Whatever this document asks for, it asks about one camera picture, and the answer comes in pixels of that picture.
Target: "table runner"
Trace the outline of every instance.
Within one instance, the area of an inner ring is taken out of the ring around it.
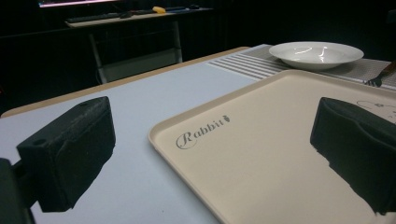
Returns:
[[[293,69],[271,55],[269,52],[271,47],[269,45],[258,46],[241,53],[210,61],[207,64],[256,80],[273,76],[283,70]],[[385,61],[359,59],[331,69],[314,71],[314,73],[362,83],[363,80],[376,77],[388,64],[389,62]],[[396,91],[396,76],[385,77],[381,88]]]

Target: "table edge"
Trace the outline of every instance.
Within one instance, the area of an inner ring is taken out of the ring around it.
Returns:
[[[207,56],[204,56],[204,57],[201,57],[201,58],[197,58],[197,59],[193,59],[193,60],[190,60],[190,61],[186,61],[184,63],[177,63],[177,64],[170,65],[170,66],[167,66],[167,67],[164,67],[164,68],[160,68],[160,69],[156,69],[156,70],[149,71],[149,72],[146,72],[146,73],[142,73],[142,74],[139,74],[139,75],[135,75],[135,76],[132,76],[132,77],[126,77],[126,78],[123,78],[123,79],[120,79],[120,80],[116,80],[116,81],[113,81],[113,82],[109,82],[109,83],[106,83],[106,84],[102,84],[102,85],[99,85],[99,86],[91,87],[91,88],[88,88],[88,89],[85,89],[85,90],[82,90],[82,91],[75,91],[75,92],[67,93],[65,95],[61,95],[61,96],[57,96],[57,97],[50,98],[50,99],[47,99],[47,100],[43,100],[43,101],[40,101],[40,102],[32,103],[32,104],[29,104],[29,105],[22,105],[22,106],[19,106],[19,107],[16,107],[16,108],[12,108],[12,109],[4,112],[0,116],[0,119],[6,118],[6,117],[10,117],[10,116],[14,116],[14,115],[17,115],[17,114],[20,114],[20,113],[28,112],[28,111],[31,111],[31,110],[35,110],[35,109],[38,109],[38,108],[41,108],[41,107],[45,107],[45,106],[48,106],[48,105],[59,104],[59,103],[64,102],[64,101],[76,99],[78,97],[85,96],[85,95],[88,95],[88,94],[91,94],[91,93],[95,93],[95,92],[98,92],[98,91],[104,91],[104,90],[108,90],[108,89],[111,89],[111,88],[115,88],[115,87],[124,85],[124,84],[129,83],[129,82],[137,81],[137,80],[142,79],[142,78],[156,76],[156,75],[159,75],[160,73],[168,72],[168,71],[171,71],[171,70],[174,70],[174,69],[178,69],[178,68],[181,68],[181,67],[185,67],[185,66],[188,66],[188,65],[192,65],[192,64],[195,64],[195,63],[201,63],[201,62],[204,62],[204,61],[207,61],[207,60],[211,60],[211,59],[214,59],[214,58],[218,58],[218,57],[221,57],[221,56],[224,56],[224,55],[227,55],[227,54],[235,53],[237,51],[241,51],[241,50],[244,50],[244,49],[249,49],[249,47],[239,47],[239,48],[235,48],[235,49],[224,50],[224,51],[219,52],[219,53],[207,55]]]

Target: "fork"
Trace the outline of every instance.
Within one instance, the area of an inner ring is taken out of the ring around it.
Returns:
[[[395,71],[396,71],[396,60],[388,64],[388,66],[386,66],[377,77],[372,78],[368,81],[363,81],[363,83],[365,85],[369,85],[373,87],[381,87],[382,78],[392,74]]]

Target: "rabbit logo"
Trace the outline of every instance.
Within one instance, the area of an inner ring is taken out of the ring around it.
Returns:
[[[194,147],[198,139],[206,134],[212,133],[223,125],[229,123],[231,120],[227,115],[222,116],[221,119],[213,120],[213,122],[207,123],[195,132],[183,133],[177,140],[176,145],[180,149],[188,149]]]
[[[369,101],[358,101],[357,104],[363,107],[373,114],[386,119],[394,124],[396,124],[396,106],[395,105],[383,105],[378,103],[373,103]]]

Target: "dark background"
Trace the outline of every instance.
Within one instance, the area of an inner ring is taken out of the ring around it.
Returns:
[[[172,45],[169,22],[147,21],[81,30],[67,18],[159,7],[213,7],[215,13],[179,22],[183,60],[241,46],[292,41],[327,41],[364,51],[364,58],[396,59],[396,23],[389,1],[358,5],[329,1],[126,0],[120,3],[40,9],[36,0],[13,0],[0,7],[0,114],[11,108],[99,85],[88,34],[99,41],[104,63]]]

